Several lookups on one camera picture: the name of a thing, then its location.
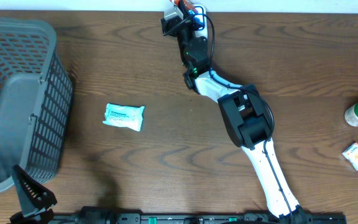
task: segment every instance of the perforated basket side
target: perforated basket side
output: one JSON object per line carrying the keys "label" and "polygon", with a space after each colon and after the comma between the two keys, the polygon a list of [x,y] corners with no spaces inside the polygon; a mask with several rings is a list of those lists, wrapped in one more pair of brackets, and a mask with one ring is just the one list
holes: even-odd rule
{"label": "perforated basket side", "polygon": [[41,183],[50,180],[58,169],[73,95],[73,85],[56,52],[46,82],[26,167],[30,176]]}

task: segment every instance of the gray plastic basket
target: gray plastic basket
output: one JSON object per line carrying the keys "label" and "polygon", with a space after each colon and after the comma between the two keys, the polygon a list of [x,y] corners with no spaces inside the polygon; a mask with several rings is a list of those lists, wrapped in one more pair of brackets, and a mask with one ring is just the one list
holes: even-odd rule
{"label": "gray plastic basket", "polygon": [[0,18],[0,192],[19,164],[40,183],[57,172],[72,83],[42,21]]}

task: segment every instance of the basket bottom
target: basket bottom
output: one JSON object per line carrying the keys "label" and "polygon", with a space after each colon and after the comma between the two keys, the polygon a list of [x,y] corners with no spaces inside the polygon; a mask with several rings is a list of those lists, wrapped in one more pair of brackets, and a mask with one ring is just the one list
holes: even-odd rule
{"label": "basket bottom", "polygon": [[29,133],[32,135],[34,130],[34,126],[31,125],[34,122],[30,120],[30,117],[34,112],[39,88],[38,75],[21,73],[9,78],[2,89],[0,97],[0,182],[11,176],[14,165],[23,164],[23,160],[27,163],[30,145],[26,145],[25,140]]}

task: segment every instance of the wooden table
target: wooden table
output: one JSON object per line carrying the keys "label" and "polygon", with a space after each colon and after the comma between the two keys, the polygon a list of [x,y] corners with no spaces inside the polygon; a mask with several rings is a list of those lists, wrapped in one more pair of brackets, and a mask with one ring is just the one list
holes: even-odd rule
{"label": "wooden table", "polygon": [[[266,210],[247,156],[218,105],[189,91],[161,12],[0,11],[41,19],[75,79],[62,168],[45,184],[55,212],[84,205],[145,213]],[[358,142],[344,120],[358,101],[358,15],[213,13],[215,70],[254,83],[276,119],[275,150],[292,192],[312,212],[358,223],[358,172],[341,152]],[[141,132],[102,123],[106,103],[145,105]],[[0,223],[20,210],[0,194]]]}

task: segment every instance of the orange object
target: orange object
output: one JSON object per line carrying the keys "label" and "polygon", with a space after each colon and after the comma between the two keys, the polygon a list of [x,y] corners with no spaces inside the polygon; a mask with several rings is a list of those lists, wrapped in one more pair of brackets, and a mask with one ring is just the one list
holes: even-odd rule
{"label": "orange object", "polygon": [[[180,0],[170,0],[170,2],[174,3],[175,5],[180,5]],[[197,14],[197,10],[194,7],[194,5],[189,0],[183,0],[183,3],[185,3],[187,10],[192,10],[195,14]]]}
{"label": "orange object", "polygon": [[352,163],[356,170],[358,170],[358,143],[353,143],[342,152],[342,155]]}

